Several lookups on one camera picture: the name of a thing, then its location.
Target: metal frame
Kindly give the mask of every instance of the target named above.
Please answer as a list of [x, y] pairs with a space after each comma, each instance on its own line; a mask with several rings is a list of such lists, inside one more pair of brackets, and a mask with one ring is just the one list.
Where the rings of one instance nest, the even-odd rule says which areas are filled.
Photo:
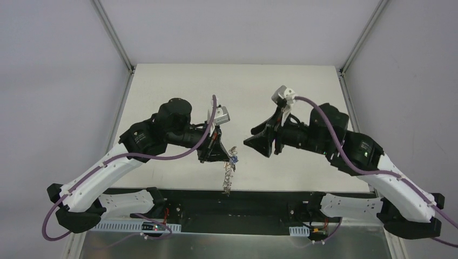
[[358, 40], [356, 41], [352, 51], [350, 52], [350, 55], [348, 55], [348, 58], [345, 60], [345, 63], [343, 64], [340, 70], [340, 72], [344, 76], [345, 76], [345, 72], [347, 72], [348, 68], [351, 66], [353, 60], [355, 59], [356, 54], [358, 54], [358, 52], [361, 50], [361, 47], [363, 46], [367, 37], [369, 36], [371, 31], [374, 29], [375, 22], [377, 22], [377, 20], [380, 18], [388, 2], [390, 2], [390, 0], [380, 0], [379, 1], [377, 7], [375, 8], [374, 12], [372, 13], [371, 17], [369, 18], [369, 21], [367, 22], [366, 26], [364, 27], [361, 35], [359, 36]]
[[108, 18], [108, 15], [106, 14], [105, 8], [103, 8], [102, 3], [100, 0], [91, 0], [92, 6], [94, 7], [94, 10], [96, 11], [97, 15], [100, 18], [101, 23], [103, 24], [103, 27], [106, 30], [106, 33], [110, 37], [111, 41], [113, 42], [114, 48], [118, 51], [119, 56], [123, 60], [124, 64], [126, 65], [128, 71], [130, 73], [133, 73], [133, 65], [132, 62], [130, 61], [126, 50], [124, 49], [123, 45], [121, 44], [121, 41], [119, 40], [118, 35], [116, 34], [116, 31], [113, 27], [113, 24], [111, 24], [110, 19]]
[[[133, 75], [134, 75], [134, 66], [132, 65], [129, 56], [127, 55], [118, 35], [116, 34], [116, 31], [101, 3], [100, 0], [91, 0], [91, 3], [94, 7], [94, 10], [96, 11], [97, 15], [100, 18], [101, 23], [103, 24], [108, 36], [110, 37], [114, 48], [117, 50], [120, 58], [123, 60], [127, 70], [129, 71], [129, 78], [127, 79], [126, 87], [124, 89], [124, 93], [121, 99], [121, 102], [119, 104], [119, 109], [116, 114], [115, 122], [114, 125], [111, 129], [110, 132], [110, 140], [107, 145], [107, 150], [109, 150], [112, 146], [112, 143], [114, 142], [114, 138], [116, 135], [117, 127], [119, 125], [120, 117], [122, 114], [122, 111], [125, 106], [125, 102], [127, 100], [127, 95], [129, 93], [129, 89], [132, 83]], [[358, 40], [356, 41], [352, 51], [350, 52], [348, 58], [346, 59], [344, 65], [341, 67], [341, 69], [338, 72], [339, 76], [339, 82], [341, 85], [342, 93], [345, 98], [345, 103], [347, 106], [347, 110], [349, 112], [349, 117], [353, 126], [353, 131], [359, 132], [360, 131], [360, 124], [355, 112], [355, 108], [353, 106], [353, 102], [351, 99], [351, 94], [349, 93], [349, 90], [347, 88], [347, 84], [345, 82], [345, 72], [349, 69], [351, 66], [353, 60], [355, 59], [356, 55], [358, 52], [361, 50], [364, 42], [370, 35], [370, 32], [372, 31], [376, 21], [379, 19], [381, 14], [383, 13], [385, 7], [389, 3], [389, 0], [380, 0], [376, 9], [372, 13], [368, 23], [366, 24], [365, 28], [363, 29], [361, 35], [359, 36]], [[354, 221], [349, 221], [345, 220], [343, 221], [345, 225], [358, 225], [358, 226], [371, 226], [374, 224], [374, 222], [354, 222]], [[390, 249], [390, 253], [393, 259], [408, 259], [408, 255], [405, 249], [404, 242], [401, 238], [398, 238], [396, 236], [393, 236], [392, 234], [388, 233], [385, 231], [386, 234], [386, 240]], [[67, 239], [67, 243], [65, 245], [63, 254], [62, 254], [62, 259], [70, 259], [70, 258], [79, 258], [82, 248], [83, 248], [83, 243], [85, 239], [85, 233], [81, 234], [74, 234], [71, 233]]]

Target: small metal object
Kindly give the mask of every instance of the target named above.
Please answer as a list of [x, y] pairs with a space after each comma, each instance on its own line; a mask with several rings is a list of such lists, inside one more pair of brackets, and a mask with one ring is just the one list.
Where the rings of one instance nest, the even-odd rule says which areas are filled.
[[226, 174], [224, 176], [224, 182], [223, 182], [223, 190], [224, 194], [229, 194], [231, 192], [231, 187], [232, 187], [232, 182], [231, 182], [231, 177], [234, 177], [232, 173], [234, 172], [235, 169], [235, 163], [238, 161], [237, 160], [237, 151], [235, 150], [237, 147], [232, 147], [229, 149], [229, 157], [231, 161], [229, 162], [224, 162], [224, 169], [226, 170]]
[[219, 126], [226, 122], [229, 122], [231, 118], [229, 117], [229, 112], [227, 111], [226, 106], [218, 107], [216, 111], [216, 115], [213, 119], [213, 123], [215, 126]]

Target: red wire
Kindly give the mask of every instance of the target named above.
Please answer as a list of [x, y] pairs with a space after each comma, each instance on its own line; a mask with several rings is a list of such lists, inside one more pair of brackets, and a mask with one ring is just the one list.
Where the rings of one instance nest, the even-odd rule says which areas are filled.
[[167, 221], [167, 216], [169, 215], [169, 208], [165, 208], [165, 211], [164, 211], [164, 221], [162, 222], [162, 224], [165, 224], [165, 222]]

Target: cable clip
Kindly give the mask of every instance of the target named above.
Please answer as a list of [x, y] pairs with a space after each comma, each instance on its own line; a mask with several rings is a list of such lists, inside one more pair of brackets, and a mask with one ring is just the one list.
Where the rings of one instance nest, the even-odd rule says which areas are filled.
[[71, 196], [72, 195], [72, 193], [69, 192], [69, 190], [65, 190], [65, 191], [63, 191], [63, 193], [64, 193], [64, 195], [66, 194], [67, 196]]
[[437, 205], [437, 202], [435, 201], [430, 201], [430, 203], [428, 203], [428, 207], [432, 207], [432, 206], [436, 206]]
[[400, 175], [399, 175], [399, 177], [398, 177], [398, 178], [396, 178], [396, 180], [398, 180], [398, 181], [401, 181], [402, 179], [405, 179], [405, 178], [406, 178], [406, 176], [405, 176], [405, 175], [403, 175], [403, 174], [400, 174]]

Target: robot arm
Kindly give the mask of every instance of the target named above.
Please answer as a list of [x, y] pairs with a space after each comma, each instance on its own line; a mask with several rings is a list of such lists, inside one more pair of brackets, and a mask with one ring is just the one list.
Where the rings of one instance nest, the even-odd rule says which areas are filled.
[[[407, 239], [440, 235], [441, 222], [434, 217], [435, 210], [422, 197], [392, 175], [362, 175], [352, 170], [340, 156], [328, 128], [316, 109], [311, 111], [309, 125], [291, 114], [294, 98], [295, 93], [292, 89], [285, 86], [279, 88], [272, 96], [272, 100], [277, 104], [275, 113], [259, 126], [252, 128], [253, 136], [246, 139], [244, 144], [266, 157], [270, 157], [272, 153], [274, 140], [276, 155], [281, 153], [285, 145], [323, 154], [332, 166], [367, 182], [383, 195], [383, 198], [357, 199], [315, 193], [314, 199], [307, 205], [309, 213], [320, 211], [328, 217], [380, 220], [388, 232]], [[412, 183], [394, 166], [382, 147], [371, 137], [347, 130], [348, 115], [339, 112], [330, 104], [322, 104], [319, 107], [330, 120], [342, 149], [356, 168], [365, 171], [395, 172]], [[419, 190], [433, 201], [434, 205], [443, 208], [443, 195]]]
[[[121, 157], [126, 153], [159, 155], [167, 145], [192, 148], [204, 137], [197, 147], [200, 162], [229, 161], [230, 157], [221, 143], [220, 125], [230, 120], [226, 107], [217, 106], [213, 123], [208, 125], [213, 109], [209, 110], [208, 120], [200, 125], [191, 125], [191, 104], [180, 98], [162, 104], [158, 113], [150, 119], [133, 124], [120, 136], [119, 143], [84, 174], [65, 184], [56, 183], [48, 187], [48, 195], [56, 203], [63, 195], [67, 197], [56, 211], [58, 222], [71, 232], [81, 233], [94, 227], [101, 219], [148, 213], [154, 205], [164, 202], [156, 188], [147, 188], [136, 193], [103, 194], [123, 175], [148, 162], [148, 158]], [[76, 183], [83, 182], [75, 189]]]

